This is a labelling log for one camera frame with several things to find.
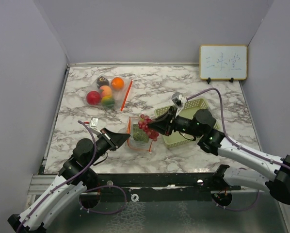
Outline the green netted melon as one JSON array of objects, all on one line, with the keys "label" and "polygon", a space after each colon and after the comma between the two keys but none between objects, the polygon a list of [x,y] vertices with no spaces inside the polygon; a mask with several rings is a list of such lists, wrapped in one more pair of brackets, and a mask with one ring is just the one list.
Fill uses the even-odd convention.
[{"label": "green netted melon", "polygon": [[135,141],[147,143],[149,141],[149,137],[147,133],[139,128],[138,124],[133,124],[131,128],[132,137]]}]

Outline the yellow green mango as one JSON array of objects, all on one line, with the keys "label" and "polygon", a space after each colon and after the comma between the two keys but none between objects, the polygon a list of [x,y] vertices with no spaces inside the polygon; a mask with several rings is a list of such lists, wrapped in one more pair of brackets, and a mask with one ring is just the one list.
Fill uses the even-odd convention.
[{"label": "yellow green mango", "polygon": [[104,96],[101,99],[101,104],[104,107],[113,108],[114,105],[115,105],[115,100],[114,100],[114,98],[112,96]]}]

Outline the small framed whiteboard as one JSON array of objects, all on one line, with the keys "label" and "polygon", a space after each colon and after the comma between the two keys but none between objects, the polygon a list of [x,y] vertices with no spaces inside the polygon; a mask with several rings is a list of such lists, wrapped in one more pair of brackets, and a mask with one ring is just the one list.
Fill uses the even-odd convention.
[{"label": "small framed whiteboard", "polygon": [[248,47],[246,45],[201,45],[199,75],[202,80],[245,80]]}]

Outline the dark purple plum fruit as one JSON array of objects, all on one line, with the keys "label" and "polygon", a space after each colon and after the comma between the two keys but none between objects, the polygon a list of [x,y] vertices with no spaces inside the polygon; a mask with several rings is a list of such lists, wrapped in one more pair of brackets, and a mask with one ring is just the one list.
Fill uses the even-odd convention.
[{"label": "dark purple plum fruit", "polygon": [[101,88],[102,86],[109,86],[109,81],[106,77],[100,76],[96,80],[97,88]]}]

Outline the peach orange pink fruit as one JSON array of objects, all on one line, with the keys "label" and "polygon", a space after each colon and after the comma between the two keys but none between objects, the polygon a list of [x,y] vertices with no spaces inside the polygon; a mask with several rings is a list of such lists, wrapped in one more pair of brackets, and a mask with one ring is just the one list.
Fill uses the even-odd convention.
[{"label": "peach orange pink fruit", "polygon": [[112,89],[109,86],[102,86],[99,90],[102,97],[112,96]]}]

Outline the pale green plastic basket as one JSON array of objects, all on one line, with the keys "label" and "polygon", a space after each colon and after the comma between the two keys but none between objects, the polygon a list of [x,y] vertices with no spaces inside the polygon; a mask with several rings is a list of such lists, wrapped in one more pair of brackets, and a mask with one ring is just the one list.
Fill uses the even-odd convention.
[{"label": "pale green plastic basket", "polygon": [[[154,110],[155,117],[160,117],[161,115],[164,115],[166,112],[168,112],[170,107],[171,106],[169,105],[155,109]],[[186,103],[183,110],[179,113],[179,116],[193,120],[195,113],[200,109],[207,109],[211,113],[211,109],[207,103],[207,100],[204,98],[197,98]],[[218,132],[220,131],[220,127],[217,122],[213,125],[212,131],[208,134],[209,139],[215,140],[215,138],[219,138],[219,136],[215,135],[216,133],[215,131]],[[187,133],[181,134],[178,131],[176,131],[172,132],[170,136],[163,135],[162,138],[164,140],[165,146],[169,149],[184,145],[186,143],[194,142],[192,135],[189,135]]]}]

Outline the red apple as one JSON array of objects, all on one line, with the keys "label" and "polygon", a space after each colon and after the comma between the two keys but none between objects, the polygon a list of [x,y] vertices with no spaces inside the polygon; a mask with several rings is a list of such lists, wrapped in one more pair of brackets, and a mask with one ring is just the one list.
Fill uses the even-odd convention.
[{"label": "red apple", "polygon": [[89,105],[99,105],[101,102],[101,95],[97,91],[90,91],[86,95],[86,102]]}]

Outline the dark purple grape bunch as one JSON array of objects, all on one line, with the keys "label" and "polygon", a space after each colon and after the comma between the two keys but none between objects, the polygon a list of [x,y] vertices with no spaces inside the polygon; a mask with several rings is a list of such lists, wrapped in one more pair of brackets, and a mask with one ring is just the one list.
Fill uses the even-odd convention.
[{"label": "dark purple grape bunch", "polygon": [[141,114],[140,120],[138,121],[139,129],[144,131],[149,139],[157,141],[159,133],[149,128],[149,123],[151,121],[152,120],[149,116]]}]

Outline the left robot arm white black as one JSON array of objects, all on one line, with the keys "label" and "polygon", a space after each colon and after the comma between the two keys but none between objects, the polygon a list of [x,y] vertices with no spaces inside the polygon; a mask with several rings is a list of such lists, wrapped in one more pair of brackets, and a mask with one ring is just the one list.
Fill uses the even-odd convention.
[{"label": "left robot arm white black", "polygon": [[114,133],[103,128],[97,140],[83,138],[78,141],[47,190],[24,212],[8,218],[14,231],[44,233],[74,199],[98,186],[98,175],[90,166],[106,152],[120,148],[129,138],[128,133]]}]

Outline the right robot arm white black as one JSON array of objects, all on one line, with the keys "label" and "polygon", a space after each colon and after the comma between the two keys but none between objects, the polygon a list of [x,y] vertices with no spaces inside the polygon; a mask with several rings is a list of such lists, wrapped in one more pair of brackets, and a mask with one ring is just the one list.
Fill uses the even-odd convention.
[{"label": "right robot arm white black", "polygon": [[212,178],[213,186],[223,190],[227,186],[247,186],[269,191],[277,201],[290,205],[290,155],[282,158],[254,150],[232,140],[214,128],[216,119],[207,109],[196,111],[192,119],[177,116],[177,108],[171,106],[163,115],[151,120],[148,127],[170,136],[172,132],[185,133],[199,138],[198,146],[206,153],[234,160],[250,168],[247,175],[227,167],[224,173]]}]

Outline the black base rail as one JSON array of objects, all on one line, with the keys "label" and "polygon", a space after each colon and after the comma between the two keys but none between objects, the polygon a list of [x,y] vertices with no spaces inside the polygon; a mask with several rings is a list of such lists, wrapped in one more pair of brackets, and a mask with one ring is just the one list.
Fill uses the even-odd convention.
[{"label": "black base rail", "polygon": [[100,202],[211,201],[220,191],[238,191],[215,173],[98,174],[80,199]]}]

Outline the clear zip top bag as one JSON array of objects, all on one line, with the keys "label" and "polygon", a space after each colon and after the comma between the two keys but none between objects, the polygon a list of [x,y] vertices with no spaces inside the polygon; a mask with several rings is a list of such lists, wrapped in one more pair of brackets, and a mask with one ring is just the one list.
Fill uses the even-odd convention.
[{"label": "clear zip top bag", "polygon": [[84,103],[99,109],[122,111],[133,82],[131,78],[100,75],[86,88]]}]

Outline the clear zip bag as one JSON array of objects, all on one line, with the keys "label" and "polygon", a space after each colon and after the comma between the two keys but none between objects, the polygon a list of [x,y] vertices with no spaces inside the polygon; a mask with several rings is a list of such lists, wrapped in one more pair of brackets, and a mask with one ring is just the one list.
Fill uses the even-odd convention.
[{"label": "clear zip bag", "polygon": [[99,109],[122,111],[133,82],[131,78],[100,75],[86,88],[84,103]]},{"label": "clear zip bag", "polygon": [[129,117],[127,124],[127,133],[130,134],[130,138],[126,141],[126,147],[137,152],[152,152],[153,143],[152,139],[149,139],[147,143],[135,141],[132,137],[131,128],[133,124],[138,124],[138,117]]}]

